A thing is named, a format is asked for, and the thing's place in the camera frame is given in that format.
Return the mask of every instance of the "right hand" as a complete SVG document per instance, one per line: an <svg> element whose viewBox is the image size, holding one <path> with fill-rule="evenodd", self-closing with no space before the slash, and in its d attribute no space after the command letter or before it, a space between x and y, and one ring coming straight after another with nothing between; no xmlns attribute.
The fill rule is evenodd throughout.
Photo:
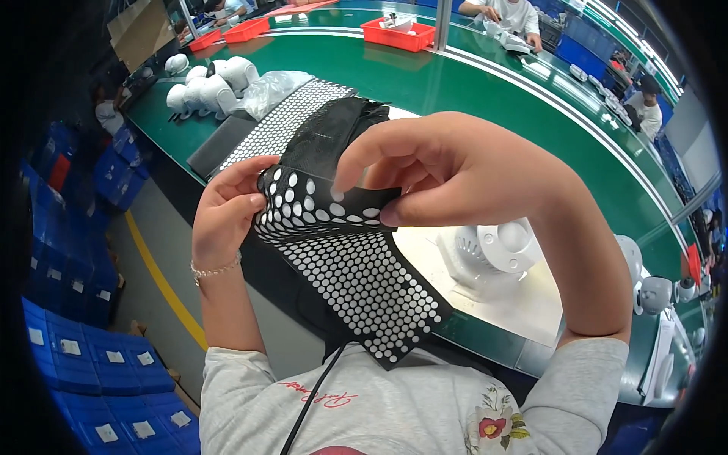
<svg viewBox="0 0 728 455"><path fill-rule="evenodd" d="M365 188L403 188L381 212L388 226L497 225L547 215L583 187L544 149L458 112L370 127L341 155L334 189L348 191L367 167Z"/></svg>
<svg viewBox="0 0 728 455"><path fill-rule="evenodd" d="M496 24L500 24L501 17L498 11L493 7L481 7L480 12L483 13L485 17L492 20Z"/></svg>

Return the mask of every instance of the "factory floor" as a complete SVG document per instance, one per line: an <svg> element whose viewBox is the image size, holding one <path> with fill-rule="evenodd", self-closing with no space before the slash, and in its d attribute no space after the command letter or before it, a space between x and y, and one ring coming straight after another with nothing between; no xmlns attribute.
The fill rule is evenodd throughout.
<svg viewBox="0 0 728 455"><path fill-rule="evenodd" d="M205 342L199 294L189 269L191 227L151 178L130 210L109 226L111 248L119 257L126 285L112 330L128 331L132 320L147 326L146 336L180 385L199 404ZM324 343L248 286L266 351L277 379L316 368Z"/></svg>

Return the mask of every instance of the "hand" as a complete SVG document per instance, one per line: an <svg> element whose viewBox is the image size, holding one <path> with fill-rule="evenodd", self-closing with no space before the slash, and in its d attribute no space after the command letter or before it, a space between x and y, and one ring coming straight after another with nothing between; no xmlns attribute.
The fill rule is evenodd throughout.
<svg viewBox="0 0 728 455"><path fill-rule="evenodd" d="M541 45L541 36L538 33L527 33L526 42L531 46L535 47L535 53L539 53L544 49Z"/></svg>
<svg viewBox="0 0 728 455"><path fill-rule="evenodd" d="M192 227L192 261L196 269L217 269L235 260L253 216L266 204L256 186L258 174L276 163L276 155L246 159L209 182L199 199Z"/></svg>
<svg viewBox="0 0 728 455"><path fill-rule="evenodd" d="M381 212L388 226L494 225L548 214L580 183L521 136L456 112L370 127L341 155L334 189L351 189L366 167L365 188L403 188Z"/></svg>
<svg viewBox="0 0 728 455"><path fill-rule="evenodd" d="M493 7L482 7L482 8L480 8L480 12L482 12L485 17L487 17L488 19L492 20L496 24L500 24L501 17L500 17L500 14L498 13L498 11L496 11L495 8L493 8Z"/></svg>

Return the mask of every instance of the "floral print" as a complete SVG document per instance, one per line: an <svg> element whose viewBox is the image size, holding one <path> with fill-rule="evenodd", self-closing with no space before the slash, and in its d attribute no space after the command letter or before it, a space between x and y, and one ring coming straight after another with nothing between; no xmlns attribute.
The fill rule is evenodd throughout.
<svg viewBox="0 0 728 455"><path fill-rule="evenodd" d="M512 396L504 387L489 387L483 405L467 418L465 447L469 455L506 454L513 439L531 434L520 413L510 405Z"/></svg>

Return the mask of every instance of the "left hand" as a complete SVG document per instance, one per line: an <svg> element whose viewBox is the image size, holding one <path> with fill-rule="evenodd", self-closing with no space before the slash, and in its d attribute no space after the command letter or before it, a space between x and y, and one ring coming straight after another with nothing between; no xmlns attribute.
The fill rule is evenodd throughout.
<svg viewBox="0 0 728 455"><path fill-rule="evenodd" d="M529 43L531 46L535 47L535 53L539 53L544 49L541 45L541 36L538 33L526 34L526 42Z"/></svg>
<svg viewBox="0 0 728 455"><path fill-rule="evenodd" d="M218 269L235 260L253 216L266 205L256 185L258 174L278 163L278 159L277 155L246 159L209 182L199 198L192 227L195 269Z"/></svg>

